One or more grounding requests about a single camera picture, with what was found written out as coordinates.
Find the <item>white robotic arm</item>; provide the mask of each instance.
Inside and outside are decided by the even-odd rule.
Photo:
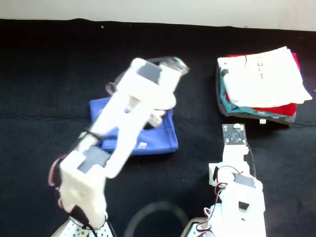
[[[132,61],[95,123],[81,135],[76,148],[52,167],[50,180],[59,165],[60,205],[70,216],[90,228],[103,226],[107,219],[106,178],[121,171],[144,126],[159,126],[161,117],[175,106],[173,92],[188,70],[178,58],[162,58],[159,65],[140,58]],[[115,128],[118,137],[113,154],[95,146]]]
[[[192,224],[183,236],[266,237],[263,185],[255,177],[255,167],[251,175],[244,161],[249,152],[245,127],[238,123],[222,127],[223,161],[208,165],[209,184],[215,187],[215,204],[204,208],[206,221]]]

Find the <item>cable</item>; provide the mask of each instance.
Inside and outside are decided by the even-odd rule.
[[[228,183],[224,183],[224,182],[217,183],[217,185],[215,186],[215,189],[214,189],[215,195],[217,195],[217,192],[216,192],[217,188],[218,188],[220,185],[222,185],[222,184],[228,185]]]
[[[234,169],[238,174],[243,173],[243,171],[242,171],[242,172],[239,172],[235,167],[232,167],[232,166],[230,166],[230,165],[223,165],[223,166],[221,166],[221,167],[218,168],[217,173],[216,173],[216,181],[217,181],[218,183],[220,183],[220,182],[218,181],[218,172],[219,172],[219,170],[220,170],[221,168],[223,168],[223,167],[230,167],[230,168]]]
[[[218,191],[218,194],[216,195],[216,199],[215,199],[215,203],[214,203],[214,206],[213,206],[212,211],[211,211],[209,208],[207,208],[207,207],[204,208],[204,213],[206,214],[207,219],[206,219],[206,221],[197,224],[196,230],[197,230],[198,232],[202,232],[203,234],[205,234],[206,232],[211,232],[211,233],[215,236],[215,234],[214,234],[213,231],[211,230],[211,226],[208,227],[207,229],[198,229],[198,227],[201,226],[201,225],[203,225],[203,224],[208,223],[208,221],[212,218],[212,216],[213,216],[213,214],[214,214],[214,211],[215,211],[216,204],[218,203],[219,195],[220,195],[220,193],[221,193],[223,190],[224,190],[224,189],[221,189],[220,191]]]
[[[176,206],[172,203],[166,202],[166,201],[158,201],[158,202],[154,202],[154,203],[151,203],[151,204],[143,207],[133,216],[133,218],[130,220],[130,222],[127,225],[127,228],[126,228],[125,233],[124,233],[124,237],[133,237],[138,224],[146,216],[148,216],[156,211],[171,211],[171,212],[173,212],[173,214],[180,219],[183,227],[185,227],[189,221],[186,213],[178,206]]]
[[[247,144],[247,146],[248,146],[248,149],[249,149],[249,152],[250,152],[250,155],[251,155],[251,160],[252,160],[252,172],[253,172],[252,176],[256,178],[257,177],[257,171],[256,171],[255,159],[253,157],[253,153],[251,151],[251,148],[250,148],[249,144]]]

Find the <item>wire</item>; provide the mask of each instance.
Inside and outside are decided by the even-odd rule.
[[[218,191],[218,194],[216,195],[215,203],[214,203],[214,206],[213,206],[213,209],[212,209],[212,210],[210,210],[210,209],[207,208],[207,207],[204,208],[204,214],[207,216],[207,219],[206,219],[206,221],[197,224],[196,230],[197,230],[198,232],[202,232],[203,234],[205,234],[206,232],[211,232],[211,233],[215,236],[215,234],[214,234],[213,231],[211,230],[211,226],[208,227],[207,229],[198,229],[198,227],[201,226],[201,225],[203,225],[203,224],[208,223],[208,221],[212,218],[212,216],[213,216],[213,214],[214,214],[214,211],[215,211],[216,204],[218,203],[219,195],[220,195],[220,193],[221,193],[223,190],[224,190],[224,189],[221,189],[220,191]]]
[[[221,168],[223,168],[223,167],[232,168],[232,169],[234,169],[238,174],[243,173],[243,171],[242,171],[242,172],[239,172],[235,167],[232,167],[232,166],[230,166],[230,165],[223,165],[223,166],[221,166],[221,167],[218,168],[217,173],[216,173],[216,181],[217,181],[218,183],[220,183],[220,182],[218,181],[218,172],[219,172],[219,170],[220,170]]]
[[[151,203],[151,204],[143,207],[133,216],[133,218],[130,220],[130,222],[127,225],[127,228],[126,228],[125,233],[124,233],[124,237],[133,237],[138,224],[146,216],[148,216],[156,211],[171,211],[171,212],[173,212],[173,214],[180,219],[183,227],[185,227],[189,221],[186,213],[178,206],[176,206],[172,203],[166,202],[166,201],[158,201],[158,202],[154,202],[154,203]]]
[[[105,90],[107,93],[109,93],[110,95],[113,95],[113,88],[115,88],[117,86],[116,83],[112,83],[112,82],[109,82],[106,84],[105,86]]]
[[[217,195],[217,188],[220,188],[219,186],[220,185],[222,185],[222,184],[225,184],[225,185],[228,185],[228,183],[224,183],[224,182],[221,182],[221,183],[217,183],[217,185],[215,186],[215,189],[214,189],[214,193],[215,193],[215,195]]]
[[[257,172],[256,172],[255,159],[253,157],[253,153],[252,153],[252,150],[251,150],[249,144],[247,144],[247,145],[248,145],[248,149],[249,149],[249,152],[250,152],[250,155],[251,155],[251,160],[252,160],[252,172],[253,172],[252,176],[256,178],[257,177]]]
[[[65,158],[66,155],[62,155],[59,158],[57,158],[57,160],[54,161],[54,163],[51,165],[50,169],[49,169],[49,174],[48,174],[48,185],[51,187],[55,187],[55,182],[54,182],[54,174],[55,174],[55,170],[57,165],[59,164],[59,161],[63,158]]]

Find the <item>black surface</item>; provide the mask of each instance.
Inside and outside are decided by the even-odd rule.
[[[287,45],[298,53],[306,88],[315,97],[315,42],[311,32],[1,20],[2,235],[46,237],[66,220],[47,175],[87,128],[88,101],[104,97],[106,82],[133,58],[175,55],[192,69],[175,93],[180,149],[173,155],[133,157],[107,182],[117,235],[139,209],[159,200],[177,204],[189,218],[202,216],[203,207],[214,202],[207,164],[222,159],[221,124],[243,122],[264,184],[268,236],[315,236],[316,100],[298,108],[300,125],[291,128],[227,119],[219,115],[213,77],[218,56]],[[162,212],[144,220],[135,236],[176,237],[181,231],[176,217]]]

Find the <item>red wire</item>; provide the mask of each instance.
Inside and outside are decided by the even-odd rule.
[[[217,195],[217,192],[216,192],[217,188],[218,188],[220,185],[222,185],[222,184],[228,185],[228,183],[224,183],[224,182],[217,183],[217,185],[215,186],[215,189],[214,189],[215,195]]]
[[[49,186],[55,186],[55,183],[53,181],[53,177],[54,177],[54,172],[56,169],[56,165],[58,164],[58,161],[60,161],[60,159],[65,158],[66,155],[62,155],[61,157],[59,157],[57,160],[54,161],[54,163],[51,165],[50,170],[49,170],[49,175],[48,175],[48,185]]]
[[[218,181],[218,172],[219,172],[219,170],[220,170],[221,168],[223,168],[223,167],[230,167],[230,168],[234,169],[235,171],[237,171],[238,174],[243,173],[243,171],[242,171],[242,172],[239,172],[235,167],[232,167],[232,166],[230,166],[230,165],[223,165],[223,166],[221,166],[221,167],[218,168],[217,173],[216,173],[216,181],[217,181],[218,183],[219,183],[219,181]]]

